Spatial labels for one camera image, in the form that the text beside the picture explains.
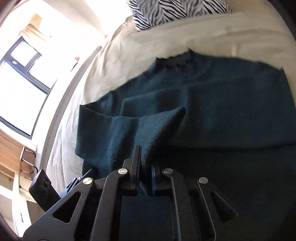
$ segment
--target mattress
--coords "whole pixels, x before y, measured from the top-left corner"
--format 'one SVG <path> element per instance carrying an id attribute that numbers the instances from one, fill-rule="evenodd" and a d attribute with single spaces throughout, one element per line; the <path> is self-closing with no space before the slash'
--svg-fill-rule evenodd
<path id="1" fill-rule="evenodd" d="M 296 100 L 296 42 L 266 0 L 227 0 L 234 14 L 177 20 L 138 32 L 128 18 L 109 37 L 79 82 L 59 125 L 47 164 L 53 187 L 61 192 L 81 176 L 75 155 L 79 105 L 98 100 L 145 71 L 158 58 L 186 52 L 233 56 L 283 68 Z"/>

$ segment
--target zebra stripe pattern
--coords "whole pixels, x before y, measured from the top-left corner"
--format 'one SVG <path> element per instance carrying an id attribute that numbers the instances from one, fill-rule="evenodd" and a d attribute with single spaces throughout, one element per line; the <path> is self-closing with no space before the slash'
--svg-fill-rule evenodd
<path id="1" fill-rule="evenodd" d="M 127 0 L 138 31 L 213 13 L 232 13 L 223 0 Z"/>

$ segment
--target window pane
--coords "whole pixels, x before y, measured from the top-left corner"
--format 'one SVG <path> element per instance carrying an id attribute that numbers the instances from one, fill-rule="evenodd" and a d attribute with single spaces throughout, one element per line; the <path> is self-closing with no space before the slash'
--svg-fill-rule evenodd
<path id="1" fill-rule="evenodd" d="M 36 60 L 30 69 L 30 74 L 38 79 L 41 83 L 51 88 L 57 80 L 57 73 L 54 71 L 56 67 L 52 66 L 52 60 L 41 56 Z"/>
<path id="2" fill-rule="evenodd" d="M 23 41 L 12 51 L 11 56 L 25 67 L 36 53 L 35 49 Z"/>
<path id="3" fill-rule="evenodd" d="M 31 135 L 46 94 L 8 63 L 0 67 L 0 116 Z"/>

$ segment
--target ribbed neckline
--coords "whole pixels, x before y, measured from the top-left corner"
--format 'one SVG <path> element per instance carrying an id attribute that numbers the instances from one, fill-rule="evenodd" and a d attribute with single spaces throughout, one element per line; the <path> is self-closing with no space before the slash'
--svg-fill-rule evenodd
<path id="1" fill-rule="evenodd" d="M 193 60 L 192 50 L 189 49 L 183 54 L 169 58 L 156 58 L 155 65 L 161 67 L 174 67 L 186 65 L 188 61 Z"/>

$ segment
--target dark teal sweater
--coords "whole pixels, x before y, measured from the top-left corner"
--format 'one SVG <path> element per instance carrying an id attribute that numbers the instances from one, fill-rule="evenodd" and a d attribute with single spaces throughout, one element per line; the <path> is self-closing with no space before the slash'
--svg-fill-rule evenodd
<path id="1" fill-rule="evenodd" d="M 84 172 L 94 165 L 102 178 L 140 145 L 141 181 L 149 195 L 151 163 L 157 161 L 187 178 L 210 178 L 270 231 L 296 200 L 294 144 L 296 111 L 282 69 L 189 50 L 156 59 L 141 75 L 81 106 L 76 154 L 85 160 Z M 146 211 L 140 208 L 144 199 Z M 128 200 L 122 227 L 137 223 L 148 240 L 153 234 L 164 239 L 166 232 L 155 230 L 167 222 L 160 213 L 166 201 Z M 127 240 L 124 233 L 121 240 Z"/>

